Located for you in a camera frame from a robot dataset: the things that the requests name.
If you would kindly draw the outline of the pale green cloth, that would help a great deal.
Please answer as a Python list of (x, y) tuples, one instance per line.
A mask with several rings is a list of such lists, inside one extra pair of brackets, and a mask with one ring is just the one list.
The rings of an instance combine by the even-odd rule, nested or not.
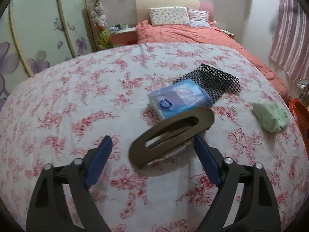
[(288, 126), (287, 112), (275, 102), (253, 102), (252, 111), (261, 127), (268, 132), (280, 132)]

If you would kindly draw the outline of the black spiky plastic mat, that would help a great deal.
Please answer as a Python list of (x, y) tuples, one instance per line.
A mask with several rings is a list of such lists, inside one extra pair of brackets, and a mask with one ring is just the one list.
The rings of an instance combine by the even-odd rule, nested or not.
[(198, 68), (176, 79), (173, 84), (187, 79), (198, 84), (212, 98), (212, 104), (225, 93), (241, 92), (240, 81), (236, 76), (207, 64), (201, 64)]

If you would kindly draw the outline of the blue tissue pack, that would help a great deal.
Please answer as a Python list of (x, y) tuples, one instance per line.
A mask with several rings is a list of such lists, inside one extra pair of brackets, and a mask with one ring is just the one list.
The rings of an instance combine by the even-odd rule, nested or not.
[(152, 92), (148, 94), (148, 100), (160, 120), (213, 103), (211, 96), (191, 79)]

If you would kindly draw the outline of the red plastic basin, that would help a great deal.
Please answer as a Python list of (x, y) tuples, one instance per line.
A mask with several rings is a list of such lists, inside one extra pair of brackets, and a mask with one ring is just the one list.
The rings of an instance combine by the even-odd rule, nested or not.
[(290, 100), (289, 109), (301, 132), (308, 153), (309, 112), (306, 106), (297, 98)]

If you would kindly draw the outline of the pink floral table cloth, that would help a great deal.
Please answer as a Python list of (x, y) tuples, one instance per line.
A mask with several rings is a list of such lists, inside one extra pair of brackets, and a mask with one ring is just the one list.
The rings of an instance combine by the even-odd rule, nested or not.
[(147, 43), (104, 50), (38, 73), (15, 87), (1, 110), (1, 199), (26, 226), (31, 194), (43, 166), (67, 165), (99, 145), (113, 150), (90, 193), (112, 231), (194, 231), (212, 204), (210, 183), (191, 143), (143, 169), (128, 160), (131, 143), (159, 123), (148, 94), (200, 64), (236, 76), (239, 94), (213, 106), (210, 146), (237, 163), (264, 165), (286, 227), (308, 197), (308, 158), (292, 116), (278, 134), (264, 131), (254, 102), (279, 93), (244, 53), (222, 44)]

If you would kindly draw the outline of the pink striped curtain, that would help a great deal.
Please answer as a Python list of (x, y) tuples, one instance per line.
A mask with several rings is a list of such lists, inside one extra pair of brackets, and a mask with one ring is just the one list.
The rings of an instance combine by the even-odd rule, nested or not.
[(297, 0), (279, 0), (278, 22), (269, 57), (292, 80), (308, 80), (308, 18)]

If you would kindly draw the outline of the right bedside table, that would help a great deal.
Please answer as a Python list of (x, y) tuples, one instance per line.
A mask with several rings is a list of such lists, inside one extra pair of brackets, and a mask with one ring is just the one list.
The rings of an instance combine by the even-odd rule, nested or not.
[(223, 32), (224, 34), (226, 34), (227, 36), (229, 36), (231, 39), (234, 39), (235, 38), (235, 35), (231, 32), (229, 32), (228, 30), (225, 30), (225, 29), (219, 29), (221, 32)]

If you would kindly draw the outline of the floral wardrobe doors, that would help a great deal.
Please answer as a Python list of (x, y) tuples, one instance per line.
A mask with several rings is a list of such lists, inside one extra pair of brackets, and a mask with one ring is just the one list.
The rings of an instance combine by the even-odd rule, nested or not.
[(1, 103), (29, 77), (93, 51), (85, 0), (11, 0), (1, 15)]

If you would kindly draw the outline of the pink left nightstand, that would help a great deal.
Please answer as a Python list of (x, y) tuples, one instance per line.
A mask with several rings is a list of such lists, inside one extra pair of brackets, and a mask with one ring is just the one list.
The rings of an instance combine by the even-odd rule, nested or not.
[(127, 46), (137, 43), (137, 33), (135, 27), (129, 27), (125, 30), (119, 30), (110, 34), (110, 40), (113, 47)]

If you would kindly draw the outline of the pink striped pillow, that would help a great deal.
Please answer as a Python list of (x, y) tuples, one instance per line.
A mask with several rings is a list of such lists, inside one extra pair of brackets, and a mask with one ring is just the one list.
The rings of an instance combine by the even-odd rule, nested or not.
[(209, 25), (209, 12), (197, 9), (187, 8), (190, 26), (210, 28)]

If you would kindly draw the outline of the hanging plush toys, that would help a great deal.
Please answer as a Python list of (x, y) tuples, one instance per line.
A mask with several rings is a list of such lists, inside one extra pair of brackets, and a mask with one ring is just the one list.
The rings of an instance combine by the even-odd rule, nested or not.
[(101, 0), (94, 0), (90, 12), (99, 49), (105, 50), (112, 48), (112, 43), (110, 41), (110, 32), (107, 28), (105, 10)]

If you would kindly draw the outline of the salmon pink bed quilt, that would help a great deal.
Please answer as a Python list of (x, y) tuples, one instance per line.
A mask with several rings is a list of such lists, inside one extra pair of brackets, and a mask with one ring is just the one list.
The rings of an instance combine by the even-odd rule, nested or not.
[(199, 43), (233, 48), (262, 73), (285, 103), (288, 103), (290, 100), (290, 92), (279, 75), (258, 57), (246, 50), (241, 44), (237, 43), (237, 41), (214, 26), (214, 23), (211, 23), (210, 28), (191, 27), (186, 25), (152, 26), (148, 20), (144, 20), (136, 25), (136, 33), (137, 42), (139, 44)]

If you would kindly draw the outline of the white floral pillow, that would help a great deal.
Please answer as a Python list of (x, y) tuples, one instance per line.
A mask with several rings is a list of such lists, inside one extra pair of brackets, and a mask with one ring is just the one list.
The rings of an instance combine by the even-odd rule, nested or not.
[(152, 26), (190, 24), (186, 7), (156, 7), (149, 8), (148, 12)]

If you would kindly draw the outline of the beige pink headboard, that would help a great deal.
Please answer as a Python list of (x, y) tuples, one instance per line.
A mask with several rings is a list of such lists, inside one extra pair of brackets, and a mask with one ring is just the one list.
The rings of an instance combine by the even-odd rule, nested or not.
[(209, 20), (214, 21), (212, 3), (200, 0), (136, 0), (137, 22), (149, 19), (149, 8), (183, 6), (209, 12)]

